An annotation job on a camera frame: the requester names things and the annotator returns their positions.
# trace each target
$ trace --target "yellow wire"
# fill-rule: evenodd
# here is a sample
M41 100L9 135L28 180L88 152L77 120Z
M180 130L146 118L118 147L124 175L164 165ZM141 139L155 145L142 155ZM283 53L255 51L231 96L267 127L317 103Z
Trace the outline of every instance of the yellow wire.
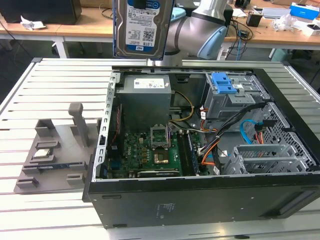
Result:
M189 100L189 98L187 98L184 94L182 94L181 92L179 91L175 91L176 93L180 94L181 96L183 96L185 98L185 100L187 100L191 106L191 112L189 114L189 116L185 117L185 118L180 118L180 119L172 119L170 120L170 122L182 122L182 121L185 121L185 120L188 120L189 118L192 117L192 115L194 114L194 105L192 104L192 102Z

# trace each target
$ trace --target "floor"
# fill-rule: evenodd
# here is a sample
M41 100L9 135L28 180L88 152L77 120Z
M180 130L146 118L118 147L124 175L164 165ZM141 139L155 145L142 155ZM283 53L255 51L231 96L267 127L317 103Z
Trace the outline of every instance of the floor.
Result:
M52 42L49 41L29 41L22 42L23 47L32 57L57 58L52 52ZM0 103L5 99L9 91L18 81L24 70L32 60L16 41L11 41L12 50L6 51L0 46ZM68 50L71 58L112 58L112 44L103 43L103 53L97 53L97 47L94 42L84 42L84 52L78 42L69 42ZM271 49L248 48L241 57L242 61L270 61L269 54ZM305 51L297 51L294 54L295 59L290 59L289 63L295 70L309 83L320 68L320 52L315 51L312 54ZM235 60L235 55L230 55L228 60ZM312 87L316 90L320 88L320 74L314 79Z

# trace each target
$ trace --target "wd hard drive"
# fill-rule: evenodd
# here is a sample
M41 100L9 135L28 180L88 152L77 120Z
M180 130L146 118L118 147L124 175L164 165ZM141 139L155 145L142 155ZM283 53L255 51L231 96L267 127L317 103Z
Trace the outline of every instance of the wd hard drive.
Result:
M174 0L113 0L115 57L162 60Z

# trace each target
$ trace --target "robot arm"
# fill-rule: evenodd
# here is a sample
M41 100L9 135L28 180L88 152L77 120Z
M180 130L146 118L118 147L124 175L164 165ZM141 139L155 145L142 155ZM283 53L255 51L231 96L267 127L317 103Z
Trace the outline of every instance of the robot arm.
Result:
M201 0L191 17L175 7L166 41L166 53L188 52L198 58L212 59L227 34L224 11L227 0Z

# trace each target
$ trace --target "plastic bag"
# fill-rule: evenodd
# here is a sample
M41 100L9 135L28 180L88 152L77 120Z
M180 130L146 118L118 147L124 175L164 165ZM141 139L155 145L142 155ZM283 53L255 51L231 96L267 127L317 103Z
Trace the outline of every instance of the plastic bag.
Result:
M274 19L270 25L276 31L290 30L293 32L294 29L292 26L294 25L295 21L297 21L296 18L292 17L290 14L287 14L280 17L280 19Z

